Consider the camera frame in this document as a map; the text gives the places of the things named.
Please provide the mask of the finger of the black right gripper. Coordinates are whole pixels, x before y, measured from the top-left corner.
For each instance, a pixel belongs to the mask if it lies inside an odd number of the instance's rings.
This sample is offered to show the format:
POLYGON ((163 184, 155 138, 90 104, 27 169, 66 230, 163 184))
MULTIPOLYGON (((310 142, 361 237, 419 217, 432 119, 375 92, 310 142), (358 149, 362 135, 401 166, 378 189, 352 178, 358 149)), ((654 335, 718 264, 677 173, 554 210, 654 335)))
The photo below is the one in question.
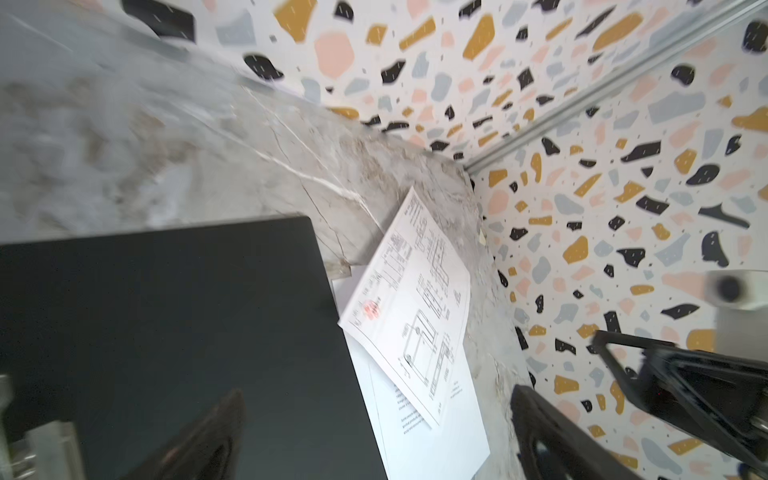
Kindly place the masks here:
POLYGON ((741 463, 767 472, 767 364, 672 342, 597 331, 591 349, 625 398, 741 463))

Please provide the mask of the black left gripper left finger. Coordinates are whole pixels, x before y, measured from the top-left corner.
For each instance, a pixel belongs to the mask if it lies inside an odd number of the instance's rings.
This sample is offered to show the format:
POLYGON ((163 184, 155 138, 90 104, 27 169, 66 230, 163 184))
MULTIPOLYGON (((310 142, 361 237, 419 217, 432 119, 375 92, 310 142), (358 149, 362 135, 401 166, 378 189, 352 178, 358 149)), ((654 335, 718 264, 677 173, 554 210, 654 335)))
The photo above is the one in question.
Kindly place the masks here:
POLYGON ((127 479, 232 479, 245 424, 241 390, 223 396, 125 475, 127 479))

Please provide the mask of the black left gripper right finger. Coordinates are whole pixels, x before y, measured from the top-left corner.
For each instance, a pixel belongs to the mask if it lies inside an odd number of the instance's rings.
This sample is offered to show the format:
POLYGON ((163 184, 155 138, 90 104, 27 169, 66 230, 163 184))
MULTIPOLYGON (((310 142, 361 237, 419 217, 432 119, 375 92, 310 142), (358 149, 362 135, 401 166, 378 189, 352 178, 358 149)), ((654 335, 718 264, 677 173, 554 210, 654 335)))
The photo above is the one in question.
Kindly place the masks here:
POLYGON ((517 385, 510 408, 527 479, 636 479, 533 388, 517 385))

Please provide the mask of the white text paper sheet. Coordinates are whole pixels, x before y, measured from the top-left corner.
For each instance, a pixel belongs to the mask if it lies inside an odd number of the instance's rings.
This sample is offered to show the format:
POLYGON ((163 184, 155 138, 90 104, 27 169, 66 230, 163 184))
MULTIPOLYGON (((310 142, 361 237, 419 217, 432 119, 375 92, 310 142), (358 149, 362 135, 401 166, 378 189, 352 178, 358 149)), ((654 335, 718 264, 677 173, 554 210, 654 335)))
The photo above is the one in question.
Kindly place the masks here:
POLYGON ((445 423, 432 429, 365 349, 345 337, 389 479, 472 479, 490 455, 466 355, 455 363, 445 423))

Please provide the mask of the white drawing paper sheet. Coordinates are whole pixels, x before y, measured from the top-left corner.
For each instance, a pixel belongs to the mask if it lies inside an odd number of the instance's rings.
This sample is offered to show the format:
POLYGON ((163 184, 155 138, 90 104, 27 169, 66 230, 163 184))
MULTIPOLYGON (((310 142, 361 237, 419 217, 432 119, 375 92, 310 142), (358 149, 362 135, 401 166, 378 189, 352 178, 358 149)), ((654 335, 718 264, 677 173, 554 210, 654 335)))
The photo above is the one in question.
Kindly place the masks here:
POLYGON ((410 189, 338 321, 432 428, 442 426, 471 281, 410 189))

